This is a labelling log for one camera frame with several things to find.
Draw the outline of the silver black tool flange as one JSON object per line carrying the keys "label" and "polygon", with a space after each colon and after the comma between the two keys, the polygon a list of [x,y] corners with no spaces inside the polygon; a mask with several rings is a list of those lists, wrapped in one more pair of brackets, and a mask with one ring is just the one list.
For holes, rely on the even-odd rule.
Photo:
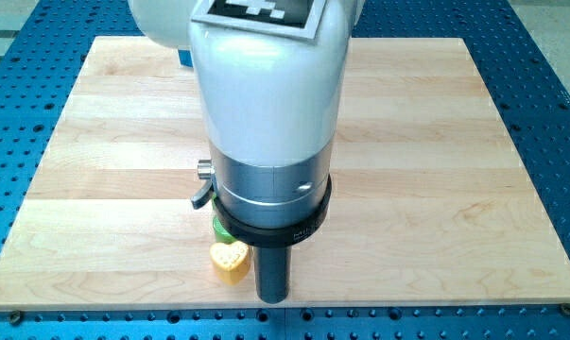
{"label": "silver black tool flange", "polygon": [[191,197],[195,210],[210,203],[222,227],[254,247],[290,247],[307,239],[324,221],[332,193],[332,144],[286,166],[250,165],[215,146],[200,160],[203,186]]}

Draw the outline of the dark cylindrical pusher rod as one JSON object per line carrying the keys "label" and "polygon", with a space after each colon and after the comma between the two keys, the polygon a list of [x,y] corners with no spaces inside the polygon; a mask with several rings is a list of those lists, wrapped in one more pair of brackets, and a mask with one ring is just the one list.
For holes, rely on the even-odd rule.
{"label": "dark cylindrical pusher rod", "polygon": [[258,297],[269,304],[286,299],[289,293],[290,248],[255,247],[253,260]]}

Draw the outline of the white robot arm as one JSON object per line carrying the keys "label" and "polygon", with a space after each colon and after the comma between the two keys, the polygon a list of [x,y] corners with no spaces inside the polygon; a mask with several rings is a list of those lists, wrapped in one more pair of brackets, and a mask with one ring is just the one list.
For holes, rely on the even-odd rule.
{"label": "white robot arm", "polygon": [[257,295],[289,292],[290,249],[322,224],[349,41],[362,0],[129,0],[197,76],[210,157],[195,208],[254,250]]}

